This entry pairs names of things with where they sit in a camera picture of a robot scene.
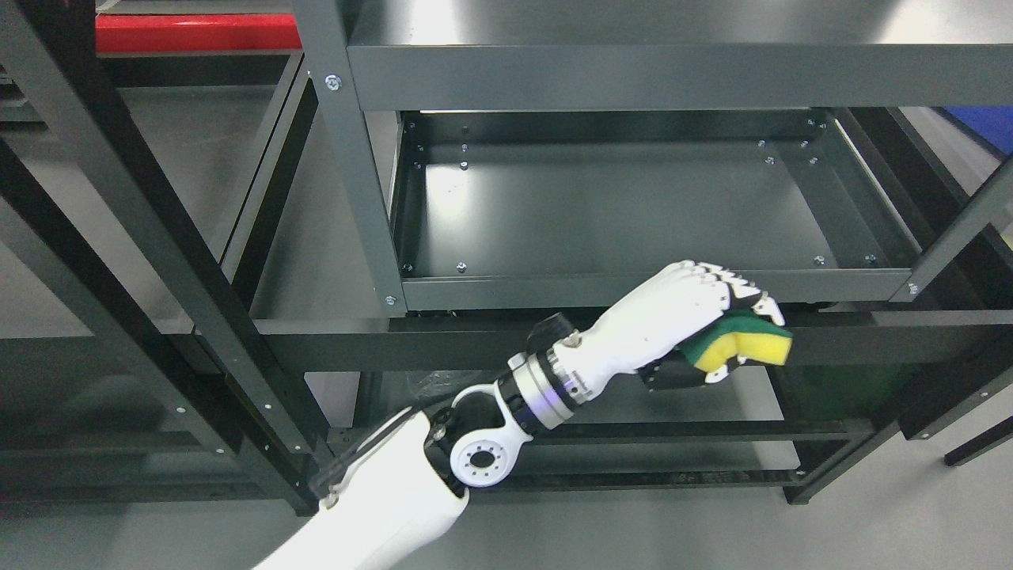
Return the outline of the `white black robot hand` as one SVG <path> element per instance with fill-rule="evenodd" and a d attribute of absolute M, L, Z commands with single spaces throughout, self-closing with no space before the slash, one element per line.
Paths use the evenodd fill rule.
<path fill-rule="evenodd" d="M 672 352 L 683 357 L 680 342 L 732 310 L 753 311 L 785 328 L 780 307 L 767 291 L 719 264 L 683 260 L 627 293 L 586 331 L 558 340 L 546 358 L 565 386 L 595 398 L 616 375 L 636 373 Z M 688 365 L 706 385 L 737 368 L 712 378 Z"/>

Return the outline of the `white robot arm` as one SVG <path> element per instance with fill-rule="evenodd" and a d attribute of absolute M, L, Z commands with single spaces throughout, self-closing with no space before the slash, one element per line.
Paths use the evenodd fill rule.
<path fill-rule="evenodd" d="M 260 569 L 389 569 L 437 541 L 474 489 L 503 483 L 520 452 L 643 364 L 617 321 L 587 331 L 540 322 L 506 373 L 466 387 L 445 408 L 395 412 L 324 473 L 318 512 Z"/>

